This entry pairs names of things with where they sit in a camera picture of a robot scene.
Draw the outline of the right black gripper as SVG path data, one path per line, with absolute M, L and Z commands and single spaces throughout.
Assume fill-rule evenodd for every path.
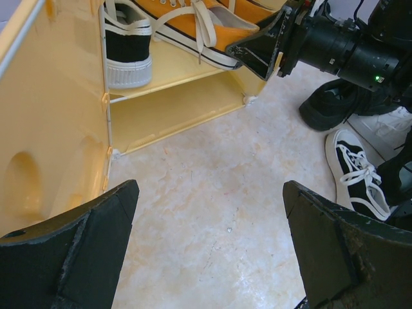
M 257 33 L 228 45 L 225 53 L 261 80 L 273 74 L 281 52 L 280 77 L 291 74 L 299 61 L 338 75 L 354 49 L 357 26 L 353 19 L 337 19 L 331 12 L 329 2 L 323 1 L 313 16 L 304 14 L 301 23 L 294 24 L 290 36 L 290 7 L 283 6 L 257 22 Z

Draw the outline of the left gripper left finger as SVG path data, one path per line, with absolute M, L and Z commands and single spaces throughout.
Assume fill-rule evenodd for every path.
M 111 308 L 138 196 L 127 180 L 1 237 L 1 308 Z

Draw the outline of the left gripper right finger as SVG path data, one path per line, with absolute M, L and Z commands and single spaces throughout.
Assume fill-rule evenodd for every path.
M 411 308 L 411 204 L 381 222 L 283 186 L 305 298 L 298 308 Z

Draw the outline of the orange canvas sneaker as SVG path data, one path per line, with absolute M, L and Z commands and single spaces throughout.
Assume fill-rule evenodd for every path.
M 236 70 L 226 47 L 259 31 L 218 1 L 135 1 L 148 16 L 153 37 L 181 48 L 221 70 Z

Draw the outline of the black white canvas sneaker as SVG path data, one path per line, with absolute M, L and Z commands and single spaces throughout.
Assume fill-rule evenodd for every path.
M 111 89 L 131 89 L 152 79 L 152 28 L 134 1 L 104 3 L 107 81 Z

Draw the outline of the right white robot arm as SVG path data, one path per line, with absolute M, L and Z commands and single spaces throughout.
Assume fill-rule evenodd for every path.
M 336 75 L 392 101 L 411 100 L 411 1 L 379 1 L 368 22 L 331 16 L 327 1 L 287 1 L 259 22 L 258 33 L 225 53 L 267 81 L 297 62 Z

